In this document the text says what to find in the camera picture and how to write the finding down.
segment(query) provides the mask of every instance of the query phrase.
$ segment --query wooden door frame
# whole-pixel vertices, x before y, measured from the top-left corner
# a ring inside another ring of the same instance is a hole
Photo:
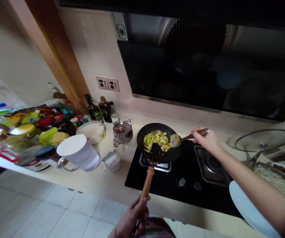
[[[82,114],[89,89],[53,0],[7,0],[54,77]]]

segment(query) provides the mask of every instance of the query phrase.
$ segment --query white countertop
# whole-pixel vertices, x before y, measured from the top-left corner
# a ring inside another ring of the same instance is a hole
[[[148,124],[138,120],[132,120],[131,123],[133,126],[134,137],[130,143],[120,145],[116,149],[117,153],[121,157],[122,166],[115,173],[111,173],[109,171],[104,172],[105,165],[103,163],[100,163],[97,169],[89,173],[82,170],[68,173],[54,167],[50,167],[41,172],[33,172],[23,167],[19,167],[1,157],[0,167],[73,188],[75,190],[89,192],[124,205],[129,205],[141,191],[125,187],[125,180],[136,151],[137,133],[142,126]],[[163,120],[162,123],[171,124],[165,120]],[[179,130],[172,125],[168,126],[174,129],[182,137],[190,134],[190,131]],[[101,158],[103,158],[108,152],[114,150],[112,132],[113,125],[105,123],[105,127],[105,138],[101,142],[93,145]],[[223,142],[223,147],[228,152],[241,161],[246,160],[245,152],[235,150],[225,144],[228,137],[227,134],[220,132],[217,132],[217,134]],[[259,160],[266,162],[267,159],[261,155]],[[67,167],[72,168],[73,165],[69,163]],[[263,237],[243,219],[154,194],[150,194],[150,196],[151,200],[148,202],[148,208],[153,214],[175,219],[207,230],[216,231],[231,237]]]

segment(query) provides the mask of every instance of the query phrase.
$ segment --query hand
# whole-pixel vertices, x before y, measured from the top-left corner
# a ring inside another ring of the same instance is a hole
[[[150,196],[143,198],[141,201],[139,197],[129,206],[129,208],[124,212],[122,218],[119,220],[117,225],[114,227],[108,238],[132,238],[132,230],[136,225],[138,216],[141,211],[144,211],[144,216],[142,221],[136,228],[136,235],[142,235],[145,229],[145,221],[149,217],[149,210],[147,208],[147,201],[150,200]]]
[[[215,132],[213,130],[209,130],[209,133],[205,137],[203,137],[199,133],[197,133],[197,131],[201,129],[204,129],[204,127],[198,127],[191,131],[194,136],[193,142],[199,143],[213,155],[222,151],[223,148]]]

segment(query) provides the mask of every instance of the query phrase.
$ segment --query wall outlet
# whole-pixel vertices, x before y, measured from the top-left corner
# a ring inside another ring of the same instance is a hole
[[[108,90],[108,83],[106,78],[96,77],[96,80],[100,89]]]
[[[119,92],[118,81],[116,79],[107,79],[107,84],[109,90]]]

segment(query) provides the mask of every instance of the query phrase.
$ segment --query white pitcher lid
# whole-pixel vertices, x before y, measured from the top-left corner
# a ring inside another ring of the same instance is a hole
[[[59,156],[68,156],[80,151],[86,144],[87,138],[84,134],[71,136],[62,141],[57,147]]]

